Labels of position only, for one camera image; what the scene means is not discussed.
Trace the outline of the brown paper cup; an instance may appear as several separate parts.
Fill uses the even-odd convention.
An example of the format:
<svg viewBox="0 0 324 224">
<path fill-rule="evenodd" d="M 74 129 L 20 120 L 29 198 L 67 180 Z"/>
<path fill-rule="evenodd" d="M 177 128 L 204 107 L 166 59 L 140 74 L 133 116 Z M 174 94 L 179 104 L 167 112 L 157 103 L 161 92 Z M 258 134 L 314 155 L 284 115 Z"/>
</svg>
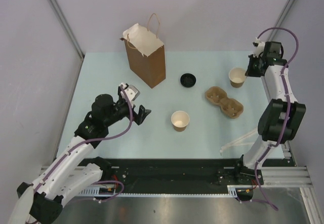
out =
<svg viewBox="0 0 324 224">
<path fill-rule="evenodd" d="M 239 67 L 231 69 L 228 76 L 230 79 L 230 84 L 234 88 L 240 88 L 247 78 L 246 70 Z"/>
<path fill-rule="evenodd" d="M 171 116 L 171 122 L 175 131 L 182 132 L 190 122 L 189 114 L 181 110 L 176 111 Z"/>
</svg>

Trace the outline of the black plastic cup lid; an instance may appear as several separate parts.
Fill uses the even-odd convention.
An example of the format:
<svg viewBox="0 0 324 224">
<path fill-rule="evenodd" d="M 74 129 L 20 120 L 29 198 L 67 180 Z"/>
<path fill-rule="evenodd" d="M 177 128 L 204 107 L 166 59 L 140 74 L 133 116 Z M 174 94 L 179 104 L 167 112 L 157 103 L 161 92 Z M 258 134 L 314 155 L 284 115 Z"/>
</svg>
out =
<svg viewBox="0 0 324 224">
<path fill-rule="evenodd" d="M 196 77 L 191 73 L 184 73 L 180 77 L 180 84 L 185 88 L 191 88 L 196 83 Z"/>
</svg>

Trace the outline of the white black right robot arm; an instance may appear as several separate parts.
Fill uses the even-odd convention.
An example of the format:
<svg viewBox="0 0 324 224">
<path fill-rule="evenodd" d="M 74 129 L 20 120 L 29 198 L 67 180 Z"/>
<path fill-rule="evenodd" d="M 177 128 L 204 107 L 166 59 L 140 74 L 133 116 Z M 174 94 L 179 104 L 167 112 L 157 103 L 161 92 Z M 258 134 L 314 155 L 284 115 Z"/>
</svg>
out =
<svg viewBox="0 0 324 224">
<path fill-rule="evenodd" d="M 243 166 L 233 172 L 239 184 L 247 183 L 252 178 L 250 169 L 259 169 L 275 148 L 295 137 L 306 113 L 306 106 L 293 95 L 282 44 L 255 39 L 253 45 L 246 76 L 264 80 L 269 104 L 259 120 L 257 140 L 242 156 Z"/>
</svg>

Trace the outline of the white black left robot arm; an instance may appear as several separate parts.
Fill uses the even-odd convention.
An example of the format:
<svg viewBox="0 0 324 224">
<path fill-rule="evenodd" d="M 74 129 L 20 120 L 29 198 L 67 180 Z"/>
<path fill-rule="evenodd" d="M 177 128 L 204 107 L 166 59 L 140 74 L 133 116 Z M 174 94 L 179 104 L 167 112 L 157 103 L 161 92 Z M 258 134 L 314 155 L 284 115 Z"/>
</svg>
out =
<svg viewBox="0 0 324 224">
<path fill-rule="evenodd" d="M 78 164 L 92 152 L 100 142 L 108 140 L 108 128 L 128 118 L 130 123 L 143 123 L 150 114 L 149 109 L 139 107 L 134 111 L 134 100 L 140 93 L 131 87 L 118 89 L 118 101 L 109 94 L 96 97 L 92 109 L 74 133 L 63 153 L 32 183 L 21 183 L 17 188 L 19 200 L 10 217 L 10 223 L 26 223 L 33 217 L 40 223 L 53 223 L 63 207 L 79 192 L 92 184 L 121 185 L 112 179 L 111 165 L 96 157 L 73 175 Z"/>
</svg>

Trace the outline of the brown cardboard cup carrier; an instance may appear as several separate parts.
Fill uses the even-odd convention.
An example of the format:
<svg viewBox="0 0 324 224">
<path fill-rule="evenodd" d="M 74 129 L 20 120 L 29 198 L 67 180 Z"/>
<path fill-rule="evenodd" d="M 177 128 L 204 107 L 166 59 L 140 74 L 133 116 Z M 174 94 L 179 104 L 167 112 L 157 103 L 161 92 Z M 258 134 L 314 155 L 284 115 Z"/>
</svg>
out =
<svg viewBox="0 0 324 224">
<path fill-rule="evenodd" d="M 229 98 L 222 88 L 213 86 L 205 92 L 205 98 L 231 119 L 238 118 L 244 111 L 244 106 L 234 98 Z"/>
</svg>

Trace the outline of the brown paper bag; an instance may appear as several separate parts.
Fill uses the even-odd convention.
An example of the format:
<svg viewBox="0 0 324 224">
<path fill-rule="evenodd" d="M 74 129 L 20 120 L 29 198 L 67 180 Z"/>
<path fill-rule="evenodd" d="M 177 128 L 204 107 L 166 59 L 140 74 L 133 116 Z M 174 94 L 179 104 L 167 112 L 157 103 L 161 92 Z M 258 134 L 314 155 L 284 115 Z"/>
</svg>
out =
<svg viewBox="0 0 324 224">
<path fill-rule="evenodd" d="M 150 88 L 166 79 L 165 45 L 158 37 L 159 18 L 157 22 L 156 32 L 150 30 L 149 22 L 146 26 L 136 23 L 125 30 L 120 38 L 125 44 L 131 71 Z"/>
</svg>

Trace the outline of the white wrapped straw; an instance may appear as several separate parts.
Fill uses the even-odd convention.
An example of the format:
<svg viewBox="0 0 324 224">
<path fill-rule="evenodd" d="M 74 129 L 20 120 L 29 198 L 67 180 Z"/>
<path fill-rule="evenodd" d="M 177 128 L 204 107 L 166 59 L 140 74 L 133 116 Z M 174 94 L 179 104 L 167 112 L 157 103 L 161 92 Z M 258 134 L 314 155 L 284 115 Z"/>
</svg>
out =
<svg viewBox="0 0 324 224">
<path fill-rule="evenodd" d="M 252 145 L 252 144 L 253 144 L 253 142 L 239 142 L 239 143 L 234 143 L 234 144 L 226 144 L 226 145 L 222 146 L 221 149 L 225 150 L 225 149 L 231 148 L 231 147 Z"/>
<path fill-rule="evenodd" d="M 234 144 L 234 143 L 239 143 L 239 142 L 252 142 L 252 141 L 248 141 L 248 139 L 250 139 L 251 137 L 253 137 L 254 135 L 257 134 L 257 128 L 254 128 L 253 130 L 249 131 L 248 133 L 242 135 L 241 137 L 227 143 L 227 144 Z M 223 150 L 220 148 L 219 153 L 222 155 L 222 153 L 224 151 L 226 151 L 227 149 Z"/>
</svg>

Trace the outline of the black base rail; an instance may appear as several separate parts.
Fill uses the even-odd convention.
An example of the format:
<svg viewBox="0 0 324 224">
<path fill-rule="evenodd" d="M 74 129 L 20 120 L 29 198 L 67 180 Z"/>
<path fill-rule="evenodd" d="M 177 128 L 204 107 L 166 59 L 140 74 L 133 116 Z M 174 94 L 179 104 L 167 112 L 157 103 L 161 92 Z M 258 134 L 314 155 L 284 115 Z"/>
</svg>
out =
<svg viewBox="0 0 324 224">
<path fill-rule="evenodd" d="M 101 179 L 120 181 L 128 194 L 224 194 L 264 183 L 240 159 L 109 159 Z"/>
</svg>

